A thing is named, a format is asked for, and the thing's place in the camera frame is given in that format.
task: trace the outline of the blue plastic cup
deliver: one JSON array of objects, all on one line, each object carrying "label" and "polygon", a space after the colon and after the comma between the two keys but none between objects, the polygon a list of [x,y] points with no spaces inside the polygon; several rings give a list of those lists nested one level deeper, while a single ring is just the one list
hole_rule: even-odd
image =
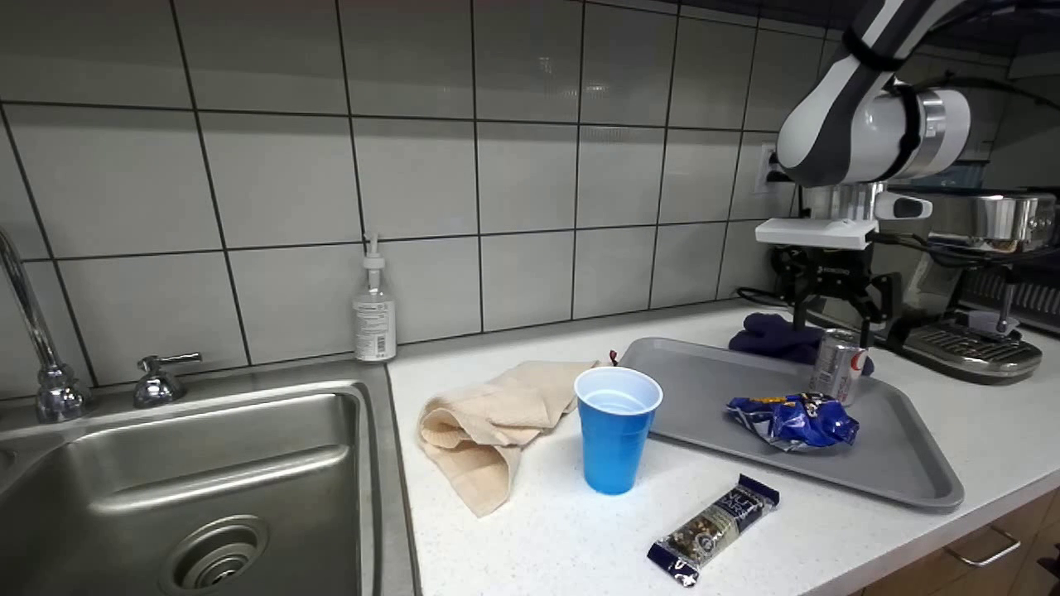
[{"label": "blue plastic cup", "polygon": [[631,369],[591,369],[573,382],[584,417],[584,476],[595,493],[626,493],[662,403],[662,387]]}]

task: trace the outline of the blue wrapper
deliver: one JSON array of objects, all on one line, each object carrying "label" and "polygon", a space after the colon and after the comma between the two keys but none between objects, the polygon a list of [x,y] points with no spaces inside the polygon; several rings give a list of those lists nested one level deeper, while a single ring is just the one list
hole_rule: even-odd
[{"label": "blue wrapper", "polygon": [[726,415],[779,449],[851,447],[861,424],[830,397],[733,397]]}]

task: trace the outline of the cabinet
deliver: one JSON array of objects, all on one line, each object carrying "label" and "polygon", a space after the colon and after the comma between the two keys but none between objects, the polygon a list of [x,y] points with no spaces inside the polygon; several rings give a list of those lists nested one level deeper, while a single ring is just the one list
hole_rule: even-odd
[{"label": "cabinet", "polygon": [[877,579],[861,596],[1060,596],[1060,576],[1041,565],[1060,557],[1056,543],[1060,489]]}]

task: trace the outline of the soap dispenser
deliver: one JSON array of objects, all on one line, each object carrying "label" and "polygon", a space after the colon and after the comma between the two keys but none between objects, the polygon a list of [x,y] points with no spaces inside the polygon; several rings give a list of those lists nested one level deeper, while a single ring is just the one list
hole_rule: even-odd
[{"label": "soap dispenser", "polygon": [[396,306],[383,288],[383,268],[374,236],[364,256],[364,288],[352,301],[358,360],[390,360],[396,354]]}]

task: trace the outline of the faucet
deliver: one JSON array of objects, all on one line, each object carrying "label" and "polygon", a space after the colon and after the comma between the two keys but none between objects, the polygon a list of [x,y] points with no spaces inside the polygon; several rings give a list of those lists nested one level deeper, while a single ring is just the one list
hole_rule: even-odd
[{"label": "faucet", "polygon": [[77,375],[60,360],[54,334],[43,323],[35,296],[29,288],[26,268],[14,249],[14,242],[7,237],[7,231],[0,227],[0,263],[3,273],[8,277],[8,288],[26,315],[26,329],[35,349],[35,417],[38,421],[70,421],[79,415],[82,408],[82,392],[77,387]]},{"label": "faucet", "polygon": [[133,408],[154,408],[185,397],[185,387],[174,382],[171,363],[185,360],[202,360],[202,354],[174,354],[174,357],[159,357],[145,354],[138,357],[142,376],[133,387]]}]

